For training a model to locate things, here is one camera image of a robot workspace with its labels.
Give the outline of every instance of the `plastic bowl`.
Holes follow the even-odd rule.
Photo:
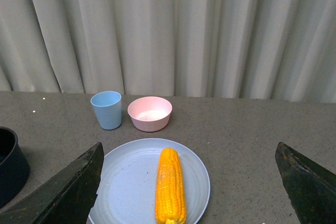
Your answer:
[[[172,105],[161,97],[142,97],[128,106],[134,126],[140,131],[154,132],[163,129],[172,113]]]
[[[30,167],[15,132],[0,127],[0,207],[11,201],[26,184]]]

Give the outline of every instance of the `corn on the cob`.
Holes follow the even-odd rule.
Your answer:
[[[158,224],[184,224],[187,209],[179,155],[165,148],[157,168],[155,217]]]

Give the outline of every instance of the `light blue plate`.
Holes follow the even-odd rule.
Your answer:
[[[182,144],[144,138],[123,144],[104,158],[93,224],[156,224],[155,187],[162,149],[174,148],[181,160],[187,204],[186,224],[196,224],[210,197],[210,179],[201,159]]]

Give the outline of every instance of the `gray countertop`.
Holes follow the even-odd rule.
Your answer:
[[[299,224],[275,162],[279,142],[336,172],[336,104],[166,97],[173,105],[168,125],[146,133],[137,130],[127,114],[137,96],[122,97],[122,125],[113,131],[99,126],[91,97],[0,92],[0,125],[17,133],[31,166],[24,188],[0,212],[97,142],[102,142],[105,154],[149,137],[173,140],[193,150],[211,181],[210,200],[200,224]]]

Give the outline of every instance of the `white curtain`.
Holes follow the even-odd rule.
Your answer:
[[[0,90],[336,102],[336,0],[0,0]]]

